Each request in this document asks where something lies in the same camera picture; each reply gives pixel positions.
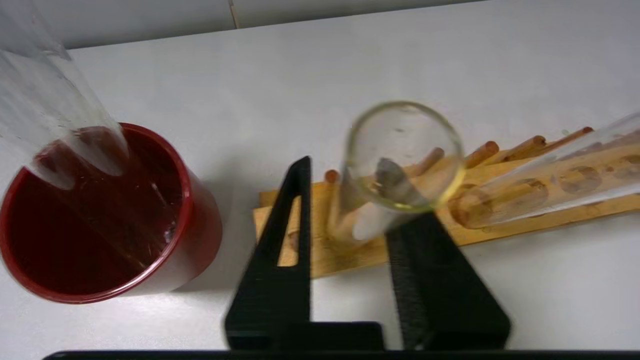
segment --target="test tube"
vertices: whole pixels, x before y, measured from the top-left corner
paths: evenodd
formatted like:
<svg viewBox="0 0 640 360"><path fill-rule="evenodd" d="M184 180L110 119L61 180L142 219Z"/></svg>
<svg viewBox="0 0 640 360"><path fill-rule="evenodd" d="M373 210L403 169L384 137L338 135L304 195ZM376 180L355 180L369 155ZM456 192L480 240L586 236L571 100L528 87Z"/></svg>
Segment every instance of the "test tube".
<svg viewBox="0 0 640 360"><path fill-rule="evenodd" d="M327 231L337 247L357 248L446 203L460 185L458 134L435 110L409 101L365 112L351 128Z"/></svg>
<svg viewBox="0 0 640 360"><path fill-rule="evenodd" d="M143 270L176 216L31 1L0 1L0 142Z"/></svg>
<svg viewBox="0 0 640 360"><path fill-rule="evenodd" d="M465 188L449 208L471 229L639 193L640 113Z"/></svg>

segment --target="wooden test tube rack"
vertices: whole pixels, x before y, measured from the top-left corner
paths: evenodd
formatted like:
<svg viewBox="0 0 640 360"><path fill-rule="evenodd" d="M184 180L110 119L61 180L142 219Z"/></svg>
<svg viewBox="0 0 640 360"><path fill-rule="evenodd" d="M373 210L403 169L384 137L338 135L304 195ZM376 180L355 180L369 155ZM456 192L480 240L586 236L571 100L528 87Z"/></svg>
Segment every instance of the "wooden test tube rack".
<svg viewBox="0 0 640 360"><path fill-rule="evenodd" d="M461 189L464 190L464 188L468 188L474 184L483 184L494 177L506 174L516 167L560 146L566 145L574 139L592 131L590 127L585 127L555 142L547 142L544 137L537 135L513 149L505 151L499 151L499 147L495 142L487 142L467 156L467 171ZM313 183L312 185L312 277L322 277L336 272L378 265L388 261L387 247L383 238L375 239L367 245L360 247L357 251L347 254L337 252L335 248L328 243L325 224L331 199L329 189L330 187L326 182ZM260 208L253 210L253 218L258 238L260 237L262 228L266 223L277 195L278 190L260 193ZM294 204L294 208L291 211L289 227L287 228L287 238L280 252L280 266L291 266L297 262L298 206L298 204ZM484 227L482 229L467 229L459 225L459 223L451 217L447 206L437 209L436 214L458 246L465 246L594 220L629 211L637 211L638 209L640 209L640 195L633 194L556 211L552 216L542 215L523 218L499 225Z"/></svg>

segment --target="white tabletop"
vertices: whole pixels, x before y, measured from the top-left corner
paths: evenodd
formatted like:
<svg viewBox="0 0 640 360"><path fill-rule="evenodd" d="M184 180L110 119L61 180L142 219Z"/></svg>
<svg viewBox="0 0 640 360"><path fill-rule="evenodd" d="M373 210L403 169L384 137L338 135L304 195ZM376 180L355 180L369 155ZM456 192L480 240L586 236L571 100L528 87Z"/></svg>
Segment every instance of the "white tabletop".
<svg viewBox="0 0 640 360"><path fill-rule="evenodd" d="M0 270L2 357L226 348L221 320L255 241L252 208L292 161L311 155L320 179L339 165L351 121L390 99L442 112L468 150L602 127L640 106L639 17L636 0L493 0L72 51L114 117L163 135L207 183L223 245L177 291L83 306L38 299ZM0 166L0 186L16 169ZM465 248L513 320L509 347L640 348L638 220ZM312 291L314 320L379 321L399 348L387 267Z"/></svg>

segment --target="red container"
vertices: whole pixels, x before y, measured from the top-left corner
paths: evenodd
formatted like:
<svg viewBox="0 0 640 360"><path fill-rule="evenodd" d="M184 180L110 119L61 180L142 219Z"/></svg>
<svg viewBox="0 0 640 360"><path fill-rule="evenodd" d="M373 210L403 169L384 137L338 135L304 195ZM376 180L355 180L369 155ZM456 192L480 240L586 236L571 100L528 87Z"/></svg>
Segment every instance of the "red container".
<svg viewBox="0 0 640 360"><path fill-rule="evenodd" d="M0 252L8 271L30 292L67 304L162 293L200 275L216 257L222 224L211 193L165 139L141 126L122 124L122 128L159 192L177 199L172 240L149 267L134 270L42 180L23 168L0 209Z"/></svg>

